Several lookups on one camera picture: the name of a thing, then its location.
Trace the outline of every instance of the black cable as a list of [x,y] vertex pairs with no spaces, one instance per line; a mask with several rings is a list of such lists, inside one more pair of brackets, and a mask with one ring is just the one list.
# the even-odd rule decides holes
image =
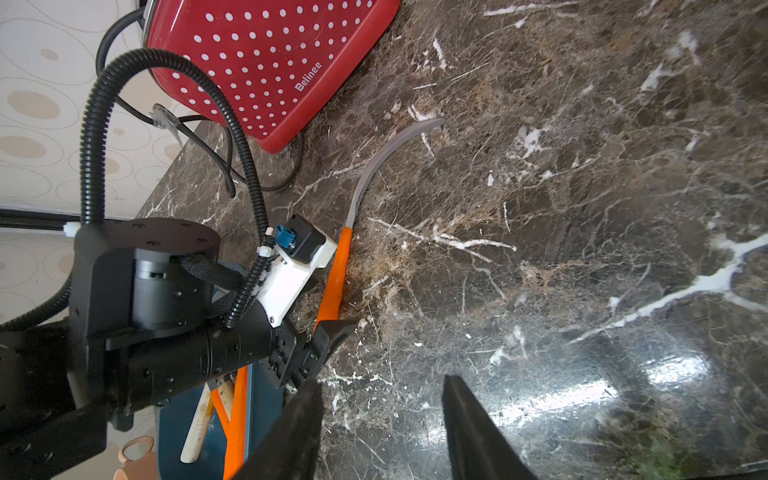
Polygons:
[[[91,90],[85,107],[81,134],[81,205],[85,223],[104,220],[104,152],[106,147],[109,117],[116,98],[127,82],[136,74],[148,68],[169,68],[188,76],[200,85],[218,107],[232,134],[240,163],[243,165],[246,185],[250,195],[253,217],[257,225],[259,245],[272,247],[273,238],[266,235],[269,219],[261,193],[259,176],[250,146],[237,115],[227,97],[216,84],[194,63],[169,51],[142,48],[129,51],[115,58],[99,75]],[[238,290],[227,317],[227,327],[235,328],[240,317],[250,305],[251,293],[269,258],[258,257],[246,275],[243,286]]]

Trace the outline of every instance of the orange mug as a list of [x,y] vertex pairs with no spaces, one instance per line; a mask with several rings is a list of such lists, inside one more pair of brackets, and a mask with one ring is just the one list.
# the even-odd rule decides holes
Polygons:
[[[125,450],[137,443],[148,443],[149,450],[136,460],[125,456]],[[123,445],[118,452],[118,460],[123,464],[115,473],[113,480],[160,480],[160,472],[157,470],[157,453],[152,452],[154,439],[152,437],[137,437]]]

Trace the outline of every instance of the black power cord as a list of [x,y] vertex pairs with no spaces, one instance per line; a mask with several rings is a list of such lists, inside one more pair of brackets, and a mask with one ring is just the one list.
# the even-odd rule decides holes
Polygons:
[[[144,25],[144,8],[137,8],[136,10],[133,10],[132,12],[128,13],[127,15],[124,15],[120,19],[118,19],[108,30],[107,33],[104,34],[104,37],[101,39],[101,43],[98,46],[98,51],[96,53],[96,74],[101,75],[101,72],[104,70],[104,66],[107,63],[107,55],[109,53],[109,49],[114,43],[115,39],[122,33],[123,30],[125,30],[129,25],[132,25],[134,22],[139,22],[139,24],[142,26],[142,28],[145,27]],[[142,114],[135,108],[133,108],[130,104],[128,104],[125,100],[120,98],[119,96],[115,100],[118,105],[120,105],[122,108],[124,108],[129,114],[133,115],[137,119],[143,121],[146,124],[154,125],[154,120],[152,120],[151,117]],[[179,121],[181,122],[181,125],[178,126],[178,130],[186,135],[192,143],[196,144],[198,147],[202,148],[203,151],[208,154],[209,157],[214,161],[214,163],[219,167],[221,172],[224,174],[224,183],[227,186],[227,193],[230,198],[234,198],[237,194],[237,191],[235,190],[234,181],[232,177],[235,177],[238,179],[238,181],[242,182],[243,184],[246,183],[246,179],[243,175],[241,175],[237,170],[235,170],[232,167],[232,155],[233,155],[233,148],[232,148],[232,133],[230,132],[229,128],[226,129],[227,133],[227,159],[223,160],[219,154],[217,154],[213,148],[211,148],[208,144],[206,144],[200,137],[198,137],[189,127],[184,125],[184,123],[189,121],[201,121],[201,120],[207,120],[210,121],[209,118],[204,117],[203,115],[187,115],[184,117],[179,117]],[[297,147],[296,147],[296,161],[294,162],[293,169],[291,170],[288,177],[285,178],[285,180],[279,182],[277,185],[273,185],[271,187],[262,187],[261,190],[265,192],[274,192],[277,190],[280,190],[281,188],[284,188],[287,186],[293,179],[296,177],[296,174],[299,172],[299,168],[301,167],[301,160],[303,157],[303,151],[304,151],[304,138],[303,135],[299,132],[297,135]]]

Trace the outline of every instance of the orange utensil handle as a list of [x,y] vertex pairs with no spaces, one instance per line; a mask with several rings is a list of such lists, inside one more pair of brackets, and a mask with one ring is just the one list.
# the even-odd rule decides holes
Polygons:
[[235,399],[232,404],[232,418],[227,435],[227,451],[224,454],[224,480],[229,480],[243,467],[245,462],[245,419],[248,398],[248,367],[237,370]]
[[349,259],[349,246],[352,244],[352,229],[344,227],[339,238],[339,246],[336,248],[336,256],[333,258],[331,274],[328,277],[326,292],[323,301],[317,311],[317,321],[338,320],[341,297],[344,293],[344,279],[346,278],[346,262]]

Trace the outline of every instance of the marble countertop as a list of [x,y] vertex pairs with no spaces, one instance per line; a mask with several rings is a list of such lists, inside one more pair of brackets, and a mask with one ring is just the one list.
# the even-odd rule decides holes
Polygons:
[[[766,4],[510,4],[403,2],[266,194],[272,223],[338,237],[367,160],[445,119],[363,198],[317,478],[450,478],[449,373],[540,478],[767,467]],[[257,163],[263,184],[290,169]],[[196,147],[141,212],[160,215],[254,258],[247,193]]]

